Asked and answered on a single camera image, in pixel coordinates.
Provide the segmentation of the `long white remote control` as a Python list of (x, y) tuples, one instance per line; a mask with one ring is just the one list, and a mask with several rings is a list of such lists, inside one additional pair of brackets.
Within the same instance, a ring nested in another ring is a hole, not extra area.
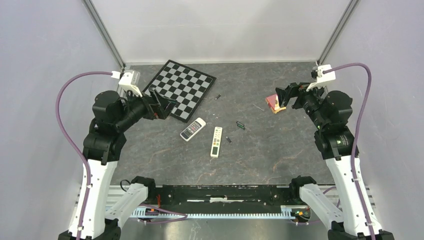
[(216, 126), (214, 128), (213, 140), (212, 140), (212, 145), (211, 145), (211, 150), (210, 150), (210, 157), (211, 158), (218, 158), (219, 157), (221, 140), (222, 140), (222, 132), (223, 132), (222, 127)]

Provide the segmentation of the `red and yellow block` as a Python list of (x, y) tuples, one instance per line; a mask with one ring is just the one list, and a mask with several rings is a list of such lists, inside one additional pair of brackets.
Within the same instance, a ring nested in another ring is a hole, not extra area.
[(266, 97), (265, 101), (266, 101), (268, 107), (271, 109), (271, 111), (274, 114), (277, 114), (277, 113), (287, 109), (285, 106), (280, 107), (277, 94), (273, 94), (273, 95)]

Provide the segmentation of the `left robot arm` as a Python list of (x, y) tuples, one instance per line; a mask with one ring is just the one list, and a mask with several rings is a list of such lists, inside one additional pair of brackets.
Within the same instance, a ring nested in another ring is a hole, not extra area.
[(176, 105), (154, 88), (145, 96), (128, 91), (121, 97), (108, 90), (95, 97), (94, 118), (80, 151), (84, 169), (76, 216), (69, 229), (59, 234), (60, 240), (118, 240), (138, 205), (156, 200), (155, 181), (137, 176), (120, 199), (106, 207), (112, 176), (127, 141), (125, 132), (141, 119), (166, 119)]

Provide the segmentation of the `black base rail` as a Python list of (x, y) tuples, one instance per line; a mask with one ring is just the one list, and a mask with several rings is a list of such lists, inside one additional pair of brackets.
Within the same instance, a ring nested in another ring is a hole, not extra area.
[(308, 208), (289, 185), (158, 185), (139, 205), (184, 214), (279, 213)]

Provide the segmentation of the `black and grey chessboard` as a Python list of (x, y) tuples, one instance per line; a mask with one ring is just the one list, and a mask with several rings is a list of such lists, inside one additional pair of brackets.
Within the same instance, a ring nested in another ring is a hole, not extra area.
[(171, 116), (187, 123), (216, 80), (215, 76), (168, 60), (142, 93), (149, 95), (149, 88), (153, 87), (161, 96), (177, 101)]

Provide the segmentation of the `short white remote control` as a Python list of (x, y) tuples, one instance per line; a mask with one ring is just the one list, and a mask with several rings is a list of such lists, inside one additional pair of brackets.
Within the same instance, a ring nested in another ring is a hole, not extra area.
[(199, 131), (206, 126), (206, 122), (198, 117), (188, 127), (186, 127), (181, 133), (180, 137), (188, 142), (190, 141)]

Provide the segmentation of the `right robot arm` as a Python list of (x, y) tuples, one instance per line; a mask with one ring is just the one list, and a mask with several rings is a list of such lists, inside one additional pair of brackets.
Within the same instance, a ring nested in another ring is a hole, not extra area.
[(325, 93), (305, 82), (275, 91), (280, 107), (295, 98), (292, 108), (304, 110), (316, 127), (314, 142), (331, 172), (341, 207), (310, 176), (292, 179), (289, 199), (306, 203), (327, 228), (330, 240), (392, 240), (394, 235), (378, 221), (362, 180), (356, 138), (347, 126), (353, 100), (342, 91)]

